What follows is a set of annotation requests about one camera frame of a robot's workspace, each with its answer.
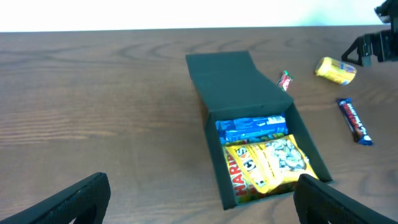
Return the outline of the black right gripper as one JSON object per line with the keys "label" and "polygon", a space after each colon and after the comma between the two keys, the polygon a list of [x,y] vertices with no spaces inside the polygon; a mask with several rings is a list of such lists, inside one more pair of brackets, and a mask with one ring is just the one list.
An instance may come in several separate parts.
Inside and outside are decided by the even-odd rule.
{"label": "black right gripper", "polygon": [[[397,0],[385,0],[374,12],[383,24],[390,24],[391,28],[376,33],[372,50],[372,34],[358,37],[343,53],[341,60],[362,67],[371,65],[371,55],[377,56],[378,62],[397,61]],[[349,58],[349,54],[356,51],[358,59]]]}

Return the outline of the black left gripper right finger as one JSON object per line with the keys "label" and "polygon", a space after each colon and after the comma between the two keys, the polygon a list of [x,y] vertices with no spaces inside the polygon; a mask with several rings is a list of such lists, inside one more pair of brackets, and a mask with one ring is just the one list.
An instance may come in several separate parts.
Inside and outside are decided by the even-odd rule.
{"label": "black left gripper right finger", "polygon": [[308,174],[299,177],[294,204],[301,224],[397,224]]}

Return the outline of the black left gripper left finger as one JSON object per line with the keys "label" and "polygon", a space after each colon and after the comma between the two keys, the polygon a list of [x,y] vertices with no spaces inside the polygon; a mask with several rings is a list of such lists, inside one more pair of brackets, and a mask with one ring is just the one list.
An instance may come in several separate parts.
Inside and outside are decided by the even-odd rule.
{"label": "black left gripper left finger", "polygon": [[110,196],[107,175],[97,172],[1,223],[102,223]]}

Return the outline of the yellow Mentos gum bottle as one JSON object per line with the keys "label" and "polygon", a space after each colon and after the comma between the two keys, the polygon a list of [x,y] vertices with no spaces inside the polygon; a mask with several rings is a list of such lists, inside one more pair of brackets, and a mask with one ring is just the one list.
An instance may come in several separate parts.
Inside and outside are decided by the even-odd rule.
{"label": "yellow Mentos gum bottle", "polygon": [[315,75],[326,78],[340,85],[347,85],[354,80],[357,69],[352,65],[330,57],[323,57],[315,67]]}

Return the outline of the yellow Hacks candy bag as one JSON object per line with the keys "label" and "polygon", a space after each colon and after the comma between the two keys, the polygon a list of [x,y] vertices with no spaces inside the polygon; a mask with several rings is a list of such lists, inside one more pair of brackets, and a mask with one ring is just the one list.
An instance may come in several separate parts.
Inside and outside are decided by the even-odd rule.
{"label": "yellow Hacks candy bag", "polygon": [[243,176],[262,194],[282,184],[296,182],[302,174],[318,177],[292,134],[266,142],[226,146],[224,149],[236,161]]}

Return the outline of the purple Dairy Milk bar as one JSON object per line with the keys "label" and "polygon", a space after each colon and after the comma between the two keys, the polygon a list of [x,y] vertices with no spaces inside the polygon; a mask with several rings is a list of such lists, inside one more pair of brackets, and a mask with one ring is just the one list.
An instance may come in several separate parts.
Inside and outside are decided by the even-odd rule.
{"label": "purple Dairy Milk bar", "polygon": [[344,119],[348,123],[354,141],[364,146],[372,146],[373,140],[369,136],[368,130],[365,128],[360,117],[358,116],[352,104],[352,99],[338,98],[337,104],[340,111],[343,113]]}

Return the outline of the red green chocolate bar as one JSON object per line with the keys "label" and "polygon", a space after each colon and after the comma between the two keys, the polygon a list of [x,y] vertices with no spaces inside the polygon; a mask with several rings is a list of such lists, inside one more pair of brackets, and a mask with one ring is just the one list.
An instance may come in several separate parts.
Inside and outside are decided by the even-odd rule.
{"label": "red green chocolate bar", "polygon": [[294,80],[294,78],[289,74],[288,71],[284,70],[282,72],[282,75],[279,79],[279,81],[277,82],[277,86],[283,90],[283,91],[287,91],[290,83]]}

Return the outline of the blue Oreo cookie pack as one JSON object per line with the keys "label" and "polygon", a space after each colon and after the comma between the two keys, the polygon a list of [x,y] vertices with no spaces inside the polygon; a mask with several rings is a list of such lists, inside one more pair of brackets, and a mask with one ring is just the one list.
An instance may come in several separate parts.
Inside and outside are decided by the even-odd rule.
{"label": "blue Oreo cookie pack", "polygon": [[215,125],[222,144],[289,133],[284,114],[216,121]]}

